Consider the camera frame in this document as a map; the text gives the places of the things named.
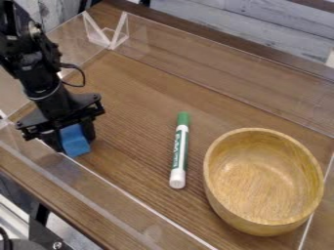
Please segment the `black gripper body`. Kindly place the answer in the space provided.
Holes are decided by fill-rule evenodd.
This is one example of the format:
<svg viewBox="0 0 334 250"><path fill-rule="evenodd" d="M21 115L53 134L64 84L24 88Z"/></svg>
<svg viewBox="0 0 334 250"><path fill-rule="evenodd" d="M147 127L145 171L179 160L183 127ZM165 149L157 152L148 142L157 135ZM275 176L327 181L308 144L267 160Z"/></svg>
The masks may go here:
<svg viewBox="0 0 334 250"><path fill-rule="evenodd" d="M60 131L69 125L81 124L86 119L104 113L101 97L96 93L68 94L65 105L53 104L50 108L34 108L17 122L16 129L21 131L26 141L38 138L44 131Z"/></svg>

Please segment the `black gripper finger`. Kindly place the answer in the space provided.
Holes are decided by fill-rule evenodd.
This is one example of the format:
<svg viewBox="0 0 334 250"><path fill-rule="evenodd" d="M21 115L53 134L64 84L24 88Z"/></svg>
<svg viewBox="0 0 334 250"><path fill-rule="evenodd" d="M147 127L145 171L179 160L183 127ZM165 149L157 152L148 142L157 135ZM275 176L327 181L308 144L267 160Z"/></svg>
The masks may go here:
<svg viewBox="0 0 334 250"><path fill-rule="evenodd" d="M82 122L82 134L85 136L86 141L90 143L94 140L94 129L90 119L86 119Z"/></svg>
<svg viewBox="0 0 334 250"><path fill-rule="evenodd" d="M41 140L45 142L45 144L57 152L62 152L62 146L60 141L58 132L54 130L44 131L40 134Z"/></svg>

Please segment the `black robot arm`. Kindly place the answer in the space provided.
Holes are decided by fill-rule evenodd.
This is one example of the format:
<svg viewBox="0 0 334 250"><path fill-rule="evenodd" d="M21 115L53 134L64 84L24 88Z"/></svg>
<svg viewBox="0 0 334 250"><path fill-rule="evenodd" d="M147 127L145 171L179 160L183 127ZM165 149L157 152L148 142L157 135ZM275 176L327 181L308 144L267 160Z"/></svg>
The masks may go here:
<svg viewBox="0 0 334 250"><path fill-rule="evenodd" d="M93 120L104 113L101 96L74 94L58 72L58 45L14 0L0 0L0 65L22 84L34 109L17 122L25 140L41 140L54 151L77 157L90 151Z"/></svg>

